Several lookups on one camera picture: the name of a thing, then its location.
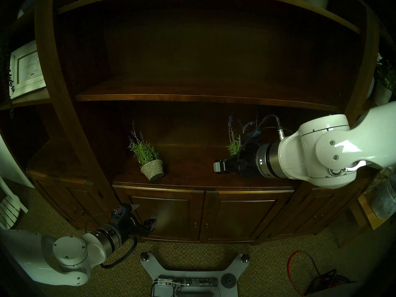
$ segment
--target picture frame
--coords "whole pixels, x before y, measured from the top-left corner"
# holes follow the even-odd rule
[[[11,53],[9,68],[15,88],[14,92],[9,88],[11,99],[46,87],[35,40]]]

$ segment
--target white cable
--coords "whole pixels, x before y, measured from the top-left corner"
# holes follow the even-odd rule
[[[169,281],[153,281],[153,283],[156,283],[156,282],[167,282],[167,283],[174,283],[174,284],[179,284],[179,285],[190,286],[189,284],[183,284],[183,283],[177,283],[177,282],[169,282]]]

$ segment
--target carpet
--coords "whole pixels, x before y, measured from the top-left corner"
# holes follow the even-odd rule
[[[31,230],[60,238],[66,235],[83,235],[68,224],[40,194],[32,188],[6,180],[11,190],[20,197],[29,212],[21,215],[16,228]],[[240,297],[299,296],[291,285],[286,264],[296,250],[310,253],[321,273],[336,268],[338,273],[363,283],[376,264],[383,258],[396,237],[395,225],[384,223],[375,231],[365,233],[349,247],[339,250],[338,245],[356,233],[359,227],[347,211],[318,235],[276,240],[260,245],[200,244],[200,243],[139,243],[136,250],[122,263],[105,270],[95,266],[89,281],[79,287],[38,284],[47,296],[133,296],[147,297],[151,278],[139,262],[141,252],[153,253],[166,269],[223,270],[239,253],[248,253],[250,264],[238,280]],[[121,257],[130,247],[128,240],[118,252],[108,258],[109,264]],[[297,254],[291,264],[291,276],[296,286],[305,291],[316,276],[310,259]]]

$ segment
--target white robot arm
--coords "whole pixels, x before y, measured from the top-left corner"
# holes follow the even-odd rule
[[[80,286],[85,284],[95,265],[108,269],[132,253],[136,248],[135,235],[148,236],[155,228],[157,215],[141,225],[131,214],[139,205],[121,204],[113,212],[110,223],[93,234],[82,237],[64,236],[55,240],[51,236],[25,230],[0,230],[0,239],[10,254],[37,282],[51,285]],[[109,265],[103,262],[129,238],[132,248]]]
[[[352,129],[346,116],[339,114],[306,122],[284,137],[277,121],[280,141],[259,144],[251,134],[239,155],[215,162],[214,170],[245,177],[299,179],[335,189],[352,182],[359,167],[373,163],[384,168],[396,163],[396,101],[370,109]]]

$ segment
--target cable connector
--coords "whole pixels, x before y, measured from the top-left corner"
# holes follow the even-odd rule
[[[279,140],[282,141],[282,139],[285,138],[285,134],[283,133],[283,127],[280,124],[280,119],[278,117],[276,118],[276,124],[277,124],[276,130],[278,131],[279,134]]]

